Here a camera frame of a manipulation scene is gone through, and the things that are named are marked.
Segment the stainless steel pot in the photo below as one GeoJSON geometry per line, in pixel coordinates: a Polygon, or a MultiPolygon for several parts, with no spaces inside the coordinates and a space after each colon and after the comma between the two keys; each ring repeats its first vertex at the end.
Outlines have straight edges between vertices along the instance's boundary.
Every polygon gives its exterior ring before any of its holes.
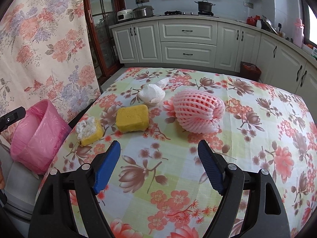
{"type": "Polygon", "coordinates": [[[195,3],[198,3],[198,11],[200,12],[211,12],[212,6],[216,5],[216,4],[208,2],[207,0],[202,0],[195,3]]]}
{"type": "Polygon", "coordinates": [[[153,7],[150,5],[144,5],[133,10],[135,19],[148,18],[153,16],[153,7]]]}

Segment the kitchen cabinet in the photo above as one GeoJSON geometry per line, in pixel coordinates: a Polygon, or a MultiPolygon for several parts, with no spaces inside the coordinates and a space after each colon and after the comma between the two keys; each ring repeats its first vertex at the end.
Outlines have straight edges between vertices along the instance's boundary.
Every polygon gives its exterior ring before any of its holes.
{"type": "Polygon", "coordinates": [[[215,68],[234,71],[236,68],[241,38],[241,27],[229,23],[218,23],[215,68]]]}
{"type": "Polygon", "coordinates": [[[265,84],[270,85],[268,83],[269,74],[274,71],[273,63],[275,62],[275,54],[279,44],[280,42],[274,38],[262,34],[256,66],[262,71],[260,79],[265,84]]]}
{"type": "Polygon", "coordinates": [[[198,19],[159,20],[161,42],[217,43],[217,22],[198,19]]]}
{"type": "Polygon", "coordinates": [[[162,42],[163,63],[178,63],[213,68],[215,65],[216,46],[162,42]]]}
{"type": "Polygon", "coordinates": [[[120,62],[139,62],[132,24],[114,28],[113,34],[120,62]]]}
{"type": "Polygon", "coordinates": [[[250,28],[241,27],[238,56],[235,72],[240,72],[240,63],[248,62],[256,64],[259,52],[261,33],[250,28]]]}
{"type": "Polygon", "coordinates": [[[317,69],[307,62],[298,82],[295,94],[302,97],[314,122],[317,122],[317,69]]]}
{"type": "Polygon", "coordinates": [[[133,24],[139,62],[162,62],[157,20],[133,24]]]}
{"type": "Polygon", "coordinates": [[[305,64],[304,57],[289,46],[279,43],[267,83],[294,94],[299,84],[297,77],[302,74],[305,64]]]}

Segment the yellow sponge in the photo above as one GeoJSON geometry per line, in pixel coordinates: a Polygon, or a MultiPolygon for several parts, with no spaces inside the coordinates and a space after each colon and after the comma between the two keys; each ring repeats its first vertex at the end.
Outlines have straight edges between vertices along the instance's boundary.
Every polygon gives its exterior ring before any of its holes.
{"type": "Polygon", "coordinates": [[[94,117],[80,121],[76,125],[77,140],[79,145],[85,147],[103,136],[102,126],[94,117]]]}
{"type": "Polygon", "coordinates": [[[145,131],[149,126],[149,110],[146,105],[122,107],[117,112],[116,124],[121,132],[145,131]]]}

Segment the drawer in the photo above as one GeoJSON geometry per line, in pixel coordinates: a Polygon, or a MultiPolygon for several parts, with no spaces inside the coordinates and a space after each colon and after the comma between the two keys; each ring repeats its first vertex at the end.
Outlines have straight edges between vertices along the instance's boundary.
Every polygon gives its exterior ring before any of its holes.
{"type": "Polygon", "coordinates": [[[163,63],[178,63],[214,68],[216,46],[162,42],[163,63]]]}
{"type": "Polygon", "coordinates": [[[207,45],[217,43],[217,22],[213,20],[159,20],[161,42],[185,42],[207,45]]]}

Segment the curtain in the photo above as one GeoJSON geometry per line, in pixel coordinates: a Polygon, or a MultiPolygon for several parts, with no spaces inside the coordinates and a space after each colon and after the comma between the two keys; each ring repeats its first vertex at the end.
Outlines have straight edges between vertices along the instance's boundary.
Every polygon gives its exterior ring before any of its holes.
{"type": "MultiPolygon", "coordinates": [[[[0,22],[0,116],[50,99],[68,122],[99,96],[83,0],[14,0],[0,22]]],[[[17,124],[1,133],[9,143],[17,124]]]]}

